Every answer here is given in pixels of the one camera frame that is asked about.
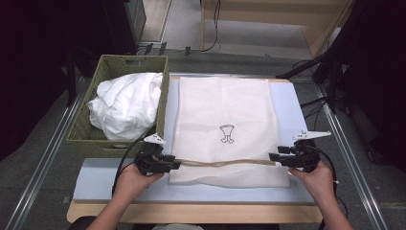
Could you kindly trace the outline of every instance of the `table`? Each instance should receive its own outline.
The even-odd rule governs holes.
[[[287,80],[276,80],[278,82],[288,83]],[[169,103],[173,102],[173,87],[175,84],[171,83],[169,85]],[[169,114],[168,109],[173,108],[173,106],[167,105],[167,114]],[[166,134],[165,137],[168,138],[167,132],[170,128],[166,124]],[[166,183],[162,181],[157,181],[152,184],[149,188],[154,189],[153,186],[161,186],[159,191],[165,191],[165,193],[182,193],[182,190],[178,188],[169,187]],[[198,189],[205,189],[204,185],[198,185]],[[274,190],[274,196],[271,200],[267,201],[248,201],[250,199],[255,200],[255,197],[247,199],[246,197],[242,201],[227,200],[227,201],[208,201],[207,200],[198,200],[193,199],[189,196],[189,199],[176,201],[168,200],[162,201],[162,198],[159,197],[156,200],[153,198],[148,198],[146,196],[140,196],[138,201],[131,204],[125,211],[121,222],[133,222],[133,223],[289,223],[289,222],[320,222],[322,216],[317,206],[314,202],[308,201],[308,198],[299,197],[296,201],[293,200],[292,196],[302,196],[304,188],[303,185],[296,183],[292,185],[296,190],[286,190],[283,191],[286,195],[278,194],[281,191]],[[220,190],[224,192],[225,189],[212,190],[216,193]],[[251,193],[252,190],[244,189],[244,193]],[[75,221],[76,219],[84,216],[97,216],[102,208],[106,205],[109,198],[109,190],[106,189],[107,194],[101,195],[101,197],[96,197],[95,200],[77,200],[74,195],[74,200],[70,204],[70,208],[67,214],[67,219],[70,222]]]
[[[214,19],[217,0],[203,0],[200,48],[205,20]],[[299,25],[313,57],[319,56],[337,27],[347,20],[352,0],[221,0],[218,20]]]

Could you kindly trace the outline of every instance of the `desk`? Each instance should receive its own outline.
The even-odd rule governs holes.
[[[205,20],[214,19],[217,0],[203,0],[201,43],[204,50]],[[334,30],[344,24],[352,0],[221,0],[218,20],[299,25],[310,53],[317,57]]]
[[[176,110],[177,104],[176,97],[176,84],[171,79],[169,85],[169,96],[166,114],[165,138],[167,139],[166,145],[171,145],[170,131],[174,132],[175,117],[170,117]],[[287,80],[283,80],[282,84],[290,84]],[[286,92],[284,87],[278,87],[283,92]],[[289,110],[299,108],[296,97],[290,97],[290,102],[283,103],[279,107]],[[295,112],[294,115],[302,116],[302,113]],[[292,119],[280,119],[289,122]],[[296,128],[299,130],[305,128],[305,124],[301,121],[297,124]],[[292,136],[281,138],[282,145],[290,145]],[[164,145],[164,151],[171,150],[171,147]],[[81,195],[75,194],[72,201],[67,218],[73,222],[83,216],[97,216],[102,208],[110,198],[110,185],[112,184],[109,176],[99,173],[102,179],[89,179],[89,177],[82,177],[79,175],[76,192],[81,188],[83,193]],[[124,213],[122,222],[135,222],[135,223],[288,223],[288,222],[320,222],[322,216],[312,202],[309,196],[305,194],[303,184],[297,183],[297,180],[292,179],[290,189],[241,189],[230,190],[224,188],[208,188],[205,185],[196,186],[175,186],[168,185],[163,179],[155,182],[149,187],[150,191],[154,193],[143,193],[138,201],[131,204]],[[101,191],[103,194],[95,197],[89,195],[90,190]],[[268,192],[268,198],[261,199],[260,195]],[[209,191],[211,196],[221,196],[218,201],[212,197],[196,197],[196,191]]]

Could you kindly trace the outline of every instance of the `white cloth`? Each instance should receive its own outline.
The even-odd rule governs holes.
[[[277,152],[278,122],[267,80],[181,78],[172,154],[201,162],[269,160]],[[182,166],[169,183],[221,187],[289,187],[281,166]]]
[[[140,73],[106,80],[88,103],[90,122],[109,140],[135,140],[155,123],[162,73]]]

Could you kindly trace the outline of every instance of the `floor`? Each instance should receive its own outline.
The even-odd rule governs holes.
[[[293,68],[300,60],[310,59],[300,29],[295,26],[263,25],[251,23],[218,23],[218,41],[210,52],[192,53],[185,56],[187,46],[199,49],[200,6],[197,0],[158,1],[145,0],[146,10],[162,10],[167,24],[159,30],[143,36],[142,45],[153,43],[151,55],[157,55],[161,43],[167,42],[165,55],[169,56],[171,72],[223,73],[275,76]],[[147,22],[147,28],[153,24]],[[213,44],[208,36],[206,45]],[[291,79],[295,84],[300,103],[320,97],[320,87],[309,80],[311,71]],[[85,91],[89,80],[79,78],[78,90]],[[36,126],[26,143],[15,153],[0,162],[0,229],[67,229],[66,213],[70,197],[75,188],[83,157],[65,142],[65,136],[55,137],[60,131],[66,134],[72,107],[66,108],[67,93],[55,102],[47,115]],[[304,109],[304,115],[311,110]],[[68,120],[68,126],[61,126],[61,120]],[[339,172],[339,196],[347,207],[349,220],[355,229],[403,229],[406,225],[406,174],[389,163],[376,165],[368,158],[356,126],[349,116],[338,111],[329,116],[320,113],[317,129],[332,130],[339,121],[340,133],[318,141],[320,149],[332,155]],[[315,124],[315,117],[306,120],[309,127]],[[347,148],[340,146],[345,139]],[[352,164],[361,170],[361,177],[353,175],[347,155],[353,155]],[[33,175],[43,174],[35,180]],[[360,187],[357,179],[364,179],[366,187]],[[368,205],[376,205],[371,213]],[[373,218],[379,218],[384,224]],[[317,229],[318,224],[282,224],[282,230]],[[121,224],[119,229],[131,229]]]

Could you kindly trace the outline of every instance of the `gray floor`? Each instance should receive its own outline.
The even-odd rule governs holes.
[[[173,6],[176,6],[180,1],[173,0]],[[169,37],[169,32],[174,30],[170,28],[170,25],[168,24],[166,28],[164,35],[166,38]],[[185,44],[192,46],[191,43],[187,42],[183,43],[182,46],[185,46]],[[308,58],[301,55],[300,52],[289,54],[288,57],[281,57],[283,54],[278,55],[275,51],[272,53],[275,55],[269,55],[271,57],[265,56],[263,54],[265,52],[261,54],[257,52],[239,54],[244,48],[235,48],[234,51],[224,52],[224,54],[221,52],[192,53],[190,56],[185,57],[183,52],[175,51],[182,49],[168,46],[165,55],[169,56],[169,69],[171,72],[224,73],[272,77],[289,71],[298,60]],[[302,75],[309,76],[311,73],[307,71]],[[309,77],[295,77],[291,80],[295,82],[295,89],[301,103],[318,97],[315,85],[308,82]],[[41,157],[66,111],[66,102],[67,93],[65,92],[37,124],[26,143],[0,162],[0,229],[5,229],[11,219],[22,193],[30,182],[36,166],[41,161]],[[311,107],[304,109],[304,114],[309,109]],[[340,111],[337,117],[350,142],[356,161],[368,181],[369,188],[371,188],[373,196],[380,206],[388,228],[404,229],[406,224],[404,218],[406,217],[406,196],[403,193],[406,191],[406,174],[390,164],[375,165],[372,163],[352,120]],[[314,117],[307,121],[309,129],[313,128],[313,122]],[[318,118],[317,129],[331,130],[327,116],[323,112]],[[338,195],[347,204],[350,222],[355,229],[373,229],[364,203],[356,189],[335,137],[320,139],[317,141],[317,145],[333,158],[340,180]],[[67,229],[69,227],[69,222],[66,220],[69,203],[63,203],[61,200],[64,196],[72,196],[82,161],[82,156],[70,145],[65,141],[60,143],[45,179],[40,181],[39,191],[34,194],[31,209],[27,216],[22,217],[24,221],[20,229]],[[282,224],[281,229],[317,229],[317,226],[317,223]],[[120,226],[120,229],[128,228],[129,225],[127,224]]]

